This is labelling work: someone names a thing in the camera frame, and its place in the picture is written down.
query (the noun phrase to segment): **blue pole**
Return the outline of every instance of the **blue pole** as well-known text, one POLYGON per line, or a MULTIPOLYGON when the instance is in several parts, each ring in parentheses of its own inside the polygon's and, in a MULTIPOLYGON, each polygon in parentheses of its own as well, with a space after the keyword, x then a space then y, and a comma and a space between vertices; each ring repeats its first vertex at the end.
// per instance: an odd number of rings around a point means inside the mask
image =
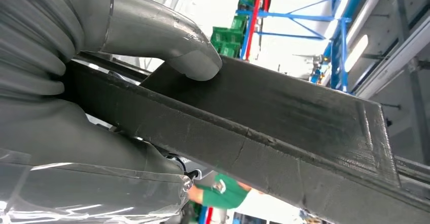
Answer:
POLYGON ((207 207, 202 206, 201 211, 200 211, 200 215, 199 215, 199 224, 205 224, 206 211, 207 211, 207 207))
POLYGON ((341 80, 341 91, 348 92, 348 73, 345 71, 345 62, 347 59, 347 47, 346 47, 346 21, 341 20, 341 62, 340 62, 340 80, 341 80))
POLYGON ((293 35, 293 34, 281 34, 281 33, 271 33, 271 32, 261 32, 256 31, 255 33, 258 33, 259 35, 274 35, 274 36, 286 36, 289 38, 304 38, 304 39, 312 39, 312 40, 324 40, 324 38, 321 38, 319 36, 310 36, 310 35, 293 35))
POLYGON ((245 36, 243 38, 243 44, 242 44, 242 48, 240 50, 240 59, 243 59, 245 57, 246 47, 248 46, 248 38, 249 38, 249 30, 250 29, 251 29, 251 18, 248 17, 248 25, 246 26, 245 36))
MULTIPOLYGON (((252 12, 251 11, 247 11, 247 10, 238 10, 236 11, 236 14, 238 15, 251 15, 252 12)), ((289 14, 289 13, 271 13, 271 12, 264 12, 264 11, 260 11, 258 13, 259 17, 268 17, 268 16, 273 16, 273 17, 285 17, 285 18, 292 18, 292 19, 302 19, 302 20, 315 20, 315 21, 326 21, 326 22, 330 22, 332 20, 335 20, 334 17, 332 16, 310 16, 310 15, 294 15, 294 14, 289 14)))
POLYGON ((337 40, 334 39, 331 47, 331 60, 332 60, 332 77, 330 78, 330 87, 332 89, 336 89, 337 84, 339 83, 339 57, 337 56, 338 47, 337 40))

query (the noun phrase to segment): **metal beam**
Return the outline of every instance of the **metal beam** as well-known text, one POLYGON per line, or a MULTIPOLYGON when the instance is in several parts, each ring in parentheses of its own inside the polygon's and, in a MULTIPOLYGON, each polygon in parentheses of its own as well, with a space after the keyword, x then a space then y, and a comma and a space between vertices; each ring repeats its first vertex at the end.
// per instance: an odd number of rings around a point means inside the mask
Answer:
POLYGON ((430 184, 430 168, 402 157, 395 157, 399 173, 417 181, 430 184))
MULTIPOLYGON (((408 20, 406 17, 406 8, 404 0, 395 0, 394 9, 399 28, 399 43, 403 44, 409 37, 408 20)), ((408 75, 407 83, 409 84, 410 98, 412 100, 412 131, 414 140, 421 146, 424 164, 430 165, 430 132, 427 125, 427 116, 425 114, 424 101, 421 94, 419 82, 418 59, 413 56, 405 67, 405 73, 408 75)))

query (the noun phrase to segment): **blue steel frame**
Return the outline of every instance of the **blue steel frame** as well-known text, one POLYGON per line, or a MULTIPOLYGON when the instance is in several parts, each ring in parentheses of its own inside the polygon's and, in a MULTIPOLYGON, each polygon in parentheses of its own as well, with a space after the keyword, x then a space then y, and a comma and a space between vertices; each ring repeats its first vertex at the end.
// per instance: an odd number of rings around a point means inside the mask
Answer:
MULTIPOLYGON (((297 24, 299 24, 300 26, 302 26, 304 29, 308 30, 309 32, 311 32, 312 34, 314 34, 315 36, 308 36, 308 35, 294 35, 294 34, 280 34, 280 33, 271 33, 271 32, 258 32, 256 31, 256 33, 258 33, 259 35, 275 35, 275 36, 286 36, 286 37, 291 37, 291 38, 302 38, 302 39, 312 39, 312 40, 326 40, 326 39, 331 39, 331 44, 333 44, 333 46, 331 46, 332 50, 331 50, 331 61, 332 61, 332 79, 331 79, 331 87, 333 89, 337 89, 337 90, 341 90, 346 92, 347 91, 347 81, 348 81, 348 74, 345 71, 345 61, 347 58, 347 47, 346 47, 346 23, 350 21, 349 18, 346 17, 341 17, 337 20, 339 20, 339 24, 338 26, 341 27, 341 34, 339 39, 334 36, 333 38, 326 38, 324 37, 322 34, 310 29, 309 27, 303 25, 302 23, 298 22, 296 19, 303 19, 303 20, 313 20, 313 21, 322 21, 322 22, 331 22, 333 20, 336 20, 335 18, 335 13, 337 8, 339 7, 339 4, 341 2, 341 0, 331 0, 331 5, 332 5, 332 15, 331 16, 307 16, 307 15, 296 15, 293 14, 296 11, 305 9, 305 8, 309 8, 311 6, 320 4, 322 2, 326 2, 329 0, 320 0, 317 1, 315 3, 312 3, 310 5, 304 6, 302 8, 290 11, 288 13, 271 13, 271 12, 265 12, 265 11, 259 11, 258 13, 258 17, 260 18, 265 18, 265 17, 282 17, 282 18, 289 18, 290 20, 296 22, 297 24)), ((243 10, 238 10, 236 11, 237 14, 240 15, 251 15, 252 12, 251 11, 243 11, 243 10)), ((247 41, 249 38, 249 27, 250 26, 250 22, 248 23, 248 26, 246 28, 246 32, 245 32, 245 37, 244 37, 244 42, 243 42, 243 46, 242 46, 242 50, 241 50, 241 54, 240 54, 240 58, 244 57, 245 54, 245 50, 246 50, 246 46, 247 46, 247 41)), ((315 73, 314 76, 319 76, 321 74, 321 71, 317 71, 315 73)), ((317 80, 315 78, 311 78, 311 81, 316 82, 317 80)))
MULTIPOLYGON (((351 17, 354 11, 357 9, 360 0, 349 0, 348 5, 343 13, 343 17, 351 17)), ((332 2, 332 10, 339 6, 339 1, 332 2)), ((324 55, 330 56, 332 61, 332 76, 330 78, 330 87, 332 89, 342 90, 347 92, 348 87, 348 75, 341 67, 344 67, 344 63, 347 59, 346 52, 346 25, 339 22, 336 32, 333 36, 332 42, 327 46, 324 55)))

